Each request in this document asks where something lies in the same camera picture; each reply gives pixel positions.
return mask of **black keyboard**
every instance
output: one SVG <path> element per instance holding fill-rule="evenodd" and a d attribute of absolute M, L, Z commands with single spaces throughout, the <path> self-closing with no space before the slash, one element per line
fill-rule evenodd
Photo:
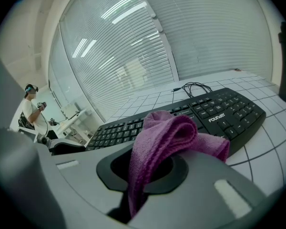
<path fill-rule="evenodd" d="M 199 133 L 229 139 L 229 156 L 250 140 L 266 118 L 264 110 L 255 103 L 229 88 L 223 88 L 101 125 L 86 151 L 134 141 L 142 131 L 144 118 L 157 110 L 187 115 L 196 123 Z"/>

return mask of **window blind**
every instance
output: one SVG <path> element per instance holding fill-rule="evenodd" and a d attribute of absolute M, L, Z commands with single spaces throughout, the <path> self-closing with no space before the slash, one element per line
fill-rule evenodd
<path fill-rule="evenodd" d="M 133 92 L 174 81 L 145 6 L 141 0 L 72 0 L 60 21 L 71 67 L 103 120 Z"/>
<path fill-rule="evenodd" d="M 90 109 L 92 107 L 70 67 L 59 27 L 56 29 L 51 46 L 49 81 L 50 88 L 61 107 L 65 107 L 67 104 L 75 104 L 79 110 Z"/>
<path fill-rule="evenodd" d="M 148 2 L 170 43 L 180 80 L 235 68 L 271 79 L 271 38 L 257 0 Z"/>

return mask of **purple towel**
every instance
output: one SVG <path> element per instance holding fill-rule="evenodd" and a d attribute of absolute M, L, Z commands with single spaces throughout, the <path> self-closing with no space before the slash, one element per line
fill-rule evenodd
<path fill-rule="evenodd" d="M 192 149 L 224 161 L 230 142 L 221 137 L 199 134 L 196 124 L 185 115 L 173 116 L 168 111 L 149 113 L 143 131 L 137 136 L 131 154 L 128 175 L 128 199 L 131 216 L 146 201 L 143 189 L 153 172 L 170 155 Z"/>

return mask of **man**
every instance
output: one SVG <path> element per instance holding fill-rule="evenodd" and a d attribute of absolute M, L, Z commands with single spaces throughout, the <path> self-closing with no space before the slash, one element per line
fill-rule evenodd
<path fill-rule="evenodd" d="M 24 102 L 22 105 L 22 111 L 25 118 L 30 122 L 35 130 L 41 134 L 47 136 L 49 139 L 57 139 L 57 136 L 54 131 L 50 130 L 50 125 L 53 125 L 52 122 L 47 122 L 46 119 L 43 117 L 41 112 L 46 108 L 43 104 L 41 107 L 37 108 L 35 105 L 32 104 L 32 99 L 36 98 L 36 92 L 38 88 L 34 88 L 32 84 L 28 84 L 25 87 L 25 96 Z"/>

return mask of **white table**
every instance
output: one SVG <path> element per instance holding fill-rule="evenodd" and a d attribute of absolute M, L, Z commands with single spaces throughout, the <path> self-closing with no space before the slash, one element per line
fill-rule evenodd
<path fill-rule="evenodd" d="M 85 112 L 86 112 L 86 109 L 80 111 L 79 114 L 77 114 L 76 116 L 74 116 L 70 120 L 65 120 L 65 121 L 61 122 L 58 126 L 52 126 L 52 129 L 54 130 L 54 132 L 57 135 L 61 135 L 65 130 L 67 130 L 68 128 L 70 128 L 72 126 L 77 131 L 77 133 L 79 135 L 81 135 L 81 137 L 88 143 L 90 141 L 90 138 L 85 134 L 85 132 L 82 129 L 80 129 L 80 127 L 77 124 L 75 124 L 75 122 Z"/>
<path fill-rule="evenodd" d="M 266 195 L 286 185 L 286 103 L 277 95 L 278 86 L 255 74 L 227 71 L 136 92 L 107 123 L 187 99 L 182 89 L 171 92 L 187 82 L 204 83 L 213 91 L 231 88 L 264 109 L 263 125 L 244 147 L 228 158 L 227 164 Z M 194 96 L 204 93 L 200 87 L 192 87 Z"/>

